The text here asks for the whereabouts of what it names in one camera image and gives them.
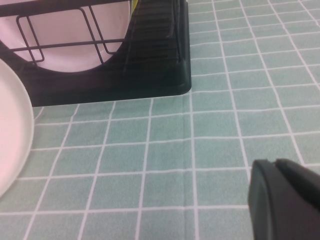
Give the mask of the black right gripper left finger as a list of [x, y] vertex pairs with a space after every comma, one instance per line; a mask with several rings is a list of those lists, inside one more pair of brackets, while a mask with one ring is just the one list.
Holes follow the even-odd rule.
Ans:
[[307, 203], [268, 160], [252, 164], [248, 206], [255, 240], [304, 240]]

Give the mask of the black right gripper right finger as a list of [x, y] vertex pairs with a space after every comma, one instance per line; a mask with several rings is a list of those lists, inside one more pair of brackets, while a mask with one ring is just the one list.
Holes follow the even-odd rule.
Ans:
[[294, 207], [297, 239], [320, 238], [320, 176], [289, 159], [277, 159], [275, 166], [297, 194], [298, 205]]

